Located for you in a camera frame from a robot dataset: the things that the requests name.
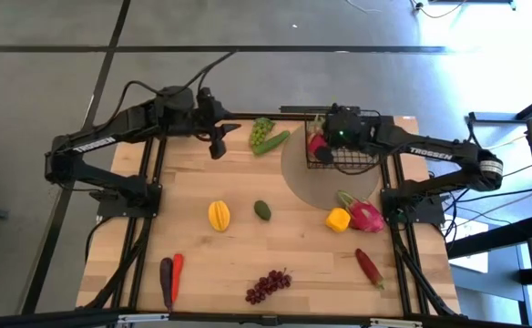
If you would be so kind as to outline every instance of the floor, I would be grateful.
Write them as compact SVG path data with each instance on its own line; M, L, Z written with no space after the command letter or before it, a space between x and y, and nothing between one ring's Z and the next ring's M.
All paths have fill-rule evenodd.
M517 112L532 102L532 0L517 1L516 11L507 4L464 5L441 19L415 15L405 0L354 2L367 12L337 0L133 1L119 44L451 49L446 55L237 54L214 69L206 85L228 109L239 112L338 101L385 115L416 116L422 134L452 139L466 138L467 112ZM122 0L0 0L0 45L105 46L121 5ZM454 5L426 4L426 11L439 15ZM219 55L115 55L96 122L110 115L128 80L156 87L182 84ZM0 315L18 311L57 195L57 187L43 179L43 154L53 136L82 126L103 59L103 53L0 53L0 208L10 211L8 220L0 220ZM131 90L125 104L148 98L146 92ZM519 129L477 128L476 134L483 145L494 145ZM113 151L93 152L87 161L108 168ZM531 160L523 142L498 155L506 172ZM443 162L430 167L436 174L454 169ZM529 170L506 181L503 190L531 187ZM471 205L485 210L506 200ZM95 213L95 201L74 194L39 312L73 308ZM531 216L532 199L494 214L509 221ZM463 313L472 318L515 320L499 315L514 302L497 306L504 301L460 289L458 294Z

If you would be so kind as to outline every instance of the wooden table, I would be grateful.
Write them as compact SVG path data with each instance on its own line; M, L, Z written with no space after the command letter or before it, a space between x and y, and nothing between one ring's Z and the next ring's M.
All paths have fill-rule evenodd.
M408 132L418 132L415 118L394 120ZM251 121L240 123L242 127L225 138L228 152L219 160L210 158L208 143L195 138L169 139L160 179L164 186L161 208L152 224L138 310L166 311L159 262L180 252L185 266L176 312L401 316L389 230L332 232L324 225L328 212L304 203L287 187L281 174L281 147L254 158L248 147ZM301 126L299 121L278 121L273 132ZM118 145L112 171L137 174L143 148L142 143ZM388 162L394 185L393 162ZM406 179L428 178L423 158L403 155L402 162ZM378 208L381 186L379 181L370 197ZM213 230L208 221L208 206L214 200L224 200L230 208L230 226L223 233ZM270 222L256 217L255 200L270 205ZM111 220L94 235L77 305L91 301L117 268L127 221ZM458 312L442 236L429 224L415 224L415 236L426 278ZM376 290L361 272L353 255L356 248L376 263L385 278L384 291ZM276 292L259 305L244 301L246 290L258 278L284 268L293 278L290 289ZM412 309L418 312L409 272L407 281ZM131 282L132 272L127 275L121 304L128 303Z

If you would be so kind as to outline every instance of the green avocado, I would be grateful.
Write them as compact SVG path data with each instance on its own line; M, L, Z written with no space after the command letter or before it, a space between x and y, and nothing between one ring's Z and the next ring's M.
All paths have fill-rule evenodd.
M256 214L258 214L260 219L270 220L271 212L270 212L270 209L268 208L268 205L264 201L257 200L254 203L254 211L256 212Z

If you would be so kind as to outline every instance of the red grapes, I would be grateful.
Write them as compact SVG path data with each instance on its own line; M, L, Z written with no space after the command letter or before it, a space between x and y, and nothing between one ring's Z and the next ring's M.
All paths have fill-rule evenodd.
M266 300L266 295L272 295L279 289L291 287L292 277L284 274L285 272L286 269L284 272L272 270L267 277L260 277L254 289L246 291L246 302L252 305L258 304Z

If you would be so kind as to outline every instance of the black wire basket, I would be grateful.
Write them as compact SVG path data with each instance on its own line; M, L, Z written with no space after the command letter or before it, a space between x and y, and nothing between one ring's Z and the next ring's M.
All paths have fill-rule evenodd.
M358 115L361 117L362 123L365 121L377 121L380 119L379 112L375 110L364 110L359 108L349 108L350 110L358 111ZM319 109L305 112L304 116L304 149L306 156L306 165L308 169L352 169L352 170L365 170L372 165L376 164L379 160L378 156L370 156L363 154L360 151L353 151L345 148L333 149L333 164L325 164L320 162L313 155L309 154L309 128L314 124L312 119L313 115L318 114L321 117L325 117L325 112Z

